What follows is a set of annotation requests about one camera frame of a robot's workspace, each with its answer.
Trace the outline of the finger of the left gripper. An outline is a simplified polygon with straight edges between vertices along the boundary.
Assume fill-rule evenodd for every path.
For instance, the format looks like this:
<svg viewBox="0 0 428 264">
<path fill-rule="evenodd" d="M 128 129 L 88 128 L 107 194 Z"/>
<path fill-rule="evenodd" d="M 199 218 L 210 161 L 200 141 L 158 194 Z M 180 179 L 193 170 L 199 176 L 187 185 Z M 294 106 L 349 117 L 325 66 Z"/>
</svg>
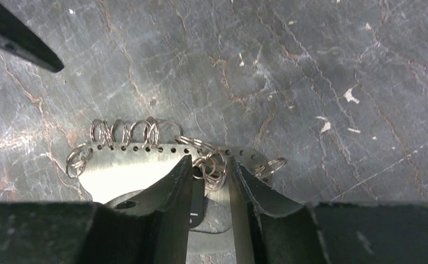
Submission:
<svg viewBox="0 0 428 264">
<path fill-rule="evenodd" d="M 1 3 L 0 49 L 53 73 L 64 69 L 63 62 L 46 43 Z"/>
</svg>

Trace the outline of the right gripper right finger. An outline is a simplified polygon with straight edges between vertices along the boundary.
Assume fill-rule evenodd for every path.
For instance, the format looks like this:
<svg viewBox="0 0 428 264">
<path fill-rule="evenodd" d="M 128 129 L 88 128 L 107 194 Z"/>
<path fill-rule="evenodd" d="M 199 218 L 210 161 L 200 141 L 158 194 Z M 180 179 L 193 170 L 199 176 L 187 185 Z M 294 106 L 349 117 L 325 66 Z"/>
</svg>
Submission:
<svg viewBox="0 0 428 264">
<path fill-rule="evenodd" d="M 238 263 L 428 263 L 428 203 L 301 204 L 228 165 Z"/>
</svg>

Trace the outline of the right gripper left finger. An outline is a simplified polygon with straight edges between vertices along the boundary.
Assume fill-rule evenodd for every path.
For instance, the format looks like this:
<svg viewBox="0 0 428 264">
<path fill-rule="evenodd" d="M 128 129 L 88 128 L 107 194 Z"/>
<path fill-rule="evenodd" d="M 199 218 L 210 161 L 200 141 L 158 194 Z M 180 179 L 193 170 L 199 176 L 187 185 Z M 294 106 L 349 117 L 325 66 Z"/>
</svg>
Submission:
<svg viewBox="0 0 428 264">
<path fill-rule="evenodd" d="M 192 158 L 113 209 L 98 202 L 0 202 L 0 263 L 185 263 Z"/>
</svg>

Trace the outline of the keys with black tag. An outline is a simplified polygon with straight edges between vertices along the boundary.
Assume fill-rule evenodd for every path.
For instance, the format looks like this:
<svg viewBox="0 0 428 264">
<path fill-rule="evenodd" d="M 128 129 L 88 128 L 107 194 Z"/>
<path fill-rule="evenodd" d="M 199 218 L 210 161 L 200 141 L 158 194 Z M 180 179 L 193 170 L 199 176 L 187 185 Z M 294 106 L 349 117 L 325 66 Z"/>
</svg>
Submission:
<svg viewBox="0 0 428 264">
<path fill-rule="evenodd" d="M 198 227 L 204 220 L 206 196 L 219 191 L 226 180 L 226 156 L 209 151 L 193 160 L 193 187 L 189 228 Z"/>
</svg>

